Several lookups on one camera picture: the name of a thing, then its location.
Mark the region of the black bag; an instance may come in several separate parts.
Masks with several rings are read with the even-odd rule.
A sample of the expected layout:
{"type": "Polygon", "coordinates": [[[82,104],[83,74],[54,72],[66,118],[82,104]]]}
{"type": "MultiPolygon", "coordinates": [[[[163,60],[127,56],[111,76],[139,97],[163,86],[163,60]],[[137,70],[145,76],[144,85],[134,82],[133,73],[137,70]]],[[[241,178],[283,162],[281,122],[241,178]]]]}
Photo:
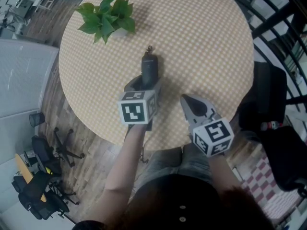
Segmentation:
{"type": "Polygon", "coordinates": [[[259,138],[279,188],[307,197],[307,144],[294,128],[261,131],[259,138]]]}

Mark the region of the person's grey jeans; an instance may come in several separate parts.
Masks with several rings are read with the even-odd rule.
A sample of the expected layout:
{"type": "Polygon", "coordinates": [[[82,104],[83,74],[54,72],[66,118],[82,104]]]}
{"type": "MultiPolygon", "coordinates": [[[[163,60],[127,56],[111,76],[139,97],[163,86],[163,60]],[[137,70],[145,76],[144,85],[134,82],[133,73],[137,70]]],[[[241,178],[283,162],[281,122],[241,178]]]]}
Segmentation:
{"type": "Polygon", "coordinates": [[[156,151],[134,186],[139,189],[151,180],[171,174],[213,183],[208,158],[193,143],[190,143],[184,147],[156,151]]]}

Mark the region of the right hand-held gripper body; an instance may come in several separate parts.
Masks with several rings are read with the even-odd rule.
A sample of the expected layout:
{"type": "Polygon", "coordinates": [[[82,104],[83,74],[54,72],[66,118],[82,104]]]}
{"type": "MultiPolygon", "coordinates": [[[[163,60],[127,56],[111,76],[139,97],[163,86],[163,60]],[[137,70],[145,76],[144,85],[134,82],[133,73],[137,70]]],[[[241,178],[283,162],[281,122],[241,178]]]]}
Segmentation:
{"type": "Polygon", "coordinates": [[[234,133],[228,120],[217,112],[197,116],[190,111],[189,137],[207,157],[213,157],[230,149],[234,133]]]}

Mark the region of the potted green plant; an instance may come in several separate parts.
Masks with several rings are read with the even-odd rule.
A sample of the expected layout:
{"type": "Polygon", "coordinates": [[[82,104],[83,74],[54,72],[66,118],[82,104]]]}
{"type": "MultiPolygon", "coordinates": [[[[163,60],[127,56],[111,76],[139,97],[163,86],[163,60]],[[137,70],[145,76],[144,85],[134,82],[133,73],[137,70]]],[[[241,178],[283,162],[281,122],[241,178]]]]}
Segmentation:
{"type": "Polygon", "coordinates": [[[109,37],[116,33],[135,33],[133,3],[130,0],[102,0],[98,6],[85,2],[75,11],[83,19],[78,30],[93,35],[94,43],[103,40],[106,44],[109,37]]]}

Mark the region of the clear plastic bottle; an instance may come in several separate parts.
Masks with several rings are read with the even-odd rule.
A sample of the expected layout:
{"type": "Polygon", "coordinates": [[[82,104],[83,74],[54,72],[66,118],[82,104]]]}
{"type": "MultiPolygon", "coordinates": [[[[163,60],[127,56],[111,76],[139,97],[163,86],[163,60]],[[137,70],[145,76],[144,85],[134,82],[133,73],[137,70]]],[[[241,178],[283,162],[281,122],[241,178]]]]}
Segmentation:
{"type": "Polygon", "coordinates": [[[263,122],[260,125],[261,131],[267,131],[267,130],[276,130],[280,128],[283,124],[277,121],[270,121],[270,122],[263,122]]]}

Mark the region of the white stool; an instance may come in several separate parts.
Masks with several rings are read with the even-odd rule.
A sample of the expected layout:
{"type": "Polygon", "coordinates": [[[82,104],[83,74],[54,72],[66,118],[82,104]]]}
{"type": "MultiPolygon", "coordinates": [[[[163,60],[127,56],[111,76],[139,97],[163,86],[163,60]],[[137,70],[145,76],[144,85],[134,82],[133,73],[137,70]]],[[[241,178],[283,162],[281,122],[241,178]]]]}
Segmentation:
{"type": "Polygon", "coordinates": [[[51,7],[55,0],[35,0],[33,7],[35,7],[35,13],[38,10],[51,10],[51,7]]]}

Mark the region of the orange wooden table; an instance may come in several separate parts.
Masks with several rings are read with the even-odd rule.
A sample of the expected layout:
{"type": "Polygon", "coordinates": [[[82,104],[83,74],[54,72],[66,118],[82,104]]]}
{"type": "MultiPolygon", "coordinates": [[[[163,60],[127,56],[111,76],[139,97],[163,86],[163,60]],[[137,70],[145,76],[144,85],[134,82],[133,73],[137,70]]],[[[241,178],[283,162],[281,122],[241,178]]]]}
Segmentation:
{"type": "Polygon", "coordinates": [[[23,159],[19,154],[15,154],[15,160],[25,182],[27,184],[30,184],[28,186],[28,189],[26,189],[26,192],[29,194],[29,196],[38,197],[39,195],[41,195],[40,200],[46,203],[47,199],[44,194],[45,188],[43,188],[44,185],[41,184],[41,182],[39,181],[40,180],[39,175],[34,176],[31,173],[31,171],[28,169],[27,165],[25,164],[25,162],[23,161],[23,159]]]}

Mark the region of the black office chair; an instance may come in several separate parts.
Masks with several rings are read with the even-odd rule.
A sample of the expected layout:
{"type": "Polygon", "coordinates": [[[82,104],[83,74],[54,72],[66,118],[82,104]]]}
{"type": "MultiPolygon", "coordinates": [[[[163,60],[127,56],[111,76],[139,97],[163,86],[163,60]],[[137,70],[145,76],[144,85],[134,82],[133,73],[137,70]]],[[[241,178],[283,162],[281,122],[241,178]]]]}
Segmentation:
{"type": "Polygon", "coordinates": [[[60,161],[63,160],[67,162],[70,168],[75,166],[74,161],[70,162],[69,157],[75,159],[83,159],[85,157],[84,153],[80,155],[76,155],[70,152],[67,149],[67,144],[70,139],[71,134],[73,133],[73,129],[70,129],[66,135],[66,138],[63,142],[58,137],[59,129],[57,127],[54,128],[53,133],[55,135],[58,147],[56,147],[56,151],[54,154],[53,147],[48,144],[48,141],[39,136],[32,137],[32,147],[35,153],[35,156],[39,162],[40,167],[43,171],[47,172],[47,169],[50,169],[50,173],[55,175],[62,175],[62,169],[60,166],[60,161]]]}
{"type": "Polygon", "coordinates": [[[262,123],[283,123],[287,95],[284,70],[266,62],[255,62],[253,84],[238,107],[242,130],[259,132],[262,123]]]}
{"type": "Polygon", "coordinates": [[[29,183],[22,176],[14,176],[12,181],[20,203],[38,220],[47,220],[56,212],[64,218],[64,214],[70,211],[69,202],[74,205],[80,204],[71,199],[76,193],[66,193],[62,184],[60,174],[42,171],[35,173],[29,183]]]}

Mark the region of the cream checked round tablecloth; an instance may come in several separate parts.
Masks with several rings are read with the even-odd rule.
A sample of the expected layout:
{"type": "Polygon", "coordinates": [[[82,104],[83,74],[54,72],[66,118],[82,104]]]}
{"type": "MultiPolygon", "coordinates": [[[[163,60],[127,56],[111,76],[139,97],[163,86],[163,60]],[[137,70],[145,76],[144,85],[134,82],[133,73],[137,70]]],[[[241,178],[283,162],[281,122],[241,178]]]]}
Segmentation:
{"type": "MultiPolygon", "coordinates": [[[[85,0],[98,5],[102,0],[85,0]]],[[[253,82],[254,45],[250,27],[234,0],[128,0],[135,33],[107,42],[80,31],[75,12],[59,52],[63,92],[75,115],[94,133],[121,145],[127,128],[117,101],[124,86],[141,72],[148,46],[159,57],[162,88],[147,150],[189,142],[180,96],[208,99],[232,120],[253,82]]]]}

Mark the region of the curved black railing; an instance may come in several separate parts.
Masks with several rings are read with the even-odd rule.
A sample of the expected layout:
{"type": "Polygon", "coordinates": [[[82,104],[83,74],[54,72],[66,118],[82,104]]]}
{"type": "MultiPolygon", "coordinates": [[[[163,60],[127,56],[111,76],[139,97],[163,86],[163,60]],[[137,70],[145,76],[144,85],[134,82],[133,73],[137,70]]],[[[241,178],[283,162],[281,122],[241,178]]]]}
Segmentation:
{"type": "Polygon", "coordinates": [[[307,0],[235,0],[254,48],[287,74],[288,98],[307,113],[307,0]]]}

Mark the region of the dark grey pouch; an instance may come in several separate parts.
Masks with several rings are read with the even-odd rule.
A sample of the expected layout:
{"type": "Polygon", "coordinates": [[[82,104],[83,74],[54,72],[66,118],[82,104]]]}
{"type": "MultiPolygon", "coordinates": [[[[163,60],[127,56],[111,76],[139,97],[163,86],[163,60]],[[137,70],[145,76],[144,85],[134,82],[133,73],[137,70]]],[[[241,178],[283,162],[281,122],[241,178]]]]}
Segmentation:
{"type": "Polygon", "coordinates": [[[148,46],[141,60],[142,84],[145,89],[151,89],[158,82],[158,57],[153,53],[153,47],[148,46]]]}

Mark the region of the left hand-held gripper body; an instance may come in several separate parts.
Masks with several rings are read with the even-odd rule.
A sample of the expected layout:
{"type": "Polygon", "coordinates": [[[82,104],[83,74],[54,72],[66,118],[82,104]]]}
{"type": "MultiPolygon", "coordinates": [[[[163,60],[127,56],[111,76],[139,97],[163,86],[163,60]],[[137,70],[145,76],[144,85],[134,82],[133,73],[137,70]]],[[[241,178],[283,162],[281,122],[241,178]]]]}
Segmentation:
{"type": "Polygon", "coordinates": [[[123,92],[118,100],[118,109],[122,124],[147,125],[152,130],[153,118],[157,112],[157,100],[154,90],[123,92]]]}

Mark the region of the person's black top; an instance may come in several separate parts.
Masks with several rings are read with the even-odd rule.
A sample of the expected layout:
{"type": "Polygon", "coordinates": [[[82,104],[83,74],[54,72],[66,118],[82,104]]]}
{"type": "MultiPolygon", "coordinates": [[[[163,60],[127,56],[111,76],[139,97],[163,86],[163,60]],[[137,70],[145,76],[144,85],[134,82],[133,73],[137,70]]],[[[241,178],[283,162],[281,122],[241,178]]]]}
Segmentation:
{"type": "Polygon", "coordinates": [[[275,230],[254,198],[241,188],[218,194],[212,185],[171,174],[151,180],[124,213],[105,224],[77,223],[72,230],[275,230]]]}

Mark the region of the black mesh wastebasket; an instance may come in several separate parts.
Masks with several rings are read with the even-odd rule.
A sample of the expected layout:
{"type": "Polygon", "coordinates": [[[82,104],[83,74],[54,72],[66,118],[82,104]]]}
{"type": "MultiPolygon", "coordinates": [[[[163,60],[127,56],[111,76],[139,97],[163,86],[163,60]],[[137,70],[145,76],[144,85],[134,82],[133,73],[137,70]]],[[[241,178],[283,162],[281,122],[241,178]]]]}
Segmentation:
{"type": "Polygon", "coordinates": [[[29,122],[31,127],[37,127],[43,123],[45,123],[45,115],[40,113],[30,114],[29,115],[29,122]]]}

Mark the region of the person's left forearm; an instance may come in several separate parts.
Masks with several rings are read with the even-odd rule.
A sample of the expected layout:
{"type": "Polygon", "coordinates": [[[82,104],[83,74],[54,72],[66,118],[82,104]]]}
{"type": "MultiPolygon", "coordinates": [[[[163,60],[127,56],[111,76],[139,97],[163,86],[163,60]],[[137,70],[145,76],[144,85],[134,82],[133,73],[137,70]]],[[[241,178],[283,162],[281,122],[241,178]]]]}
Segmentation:
{"type": "Polygon", "coordinates": [[[103,193],[91,215],[92,220],[108,224],[125,211],[134,186],[146,128],[147,125],[134,125],[128,132],[106,178],[103,193]]]}

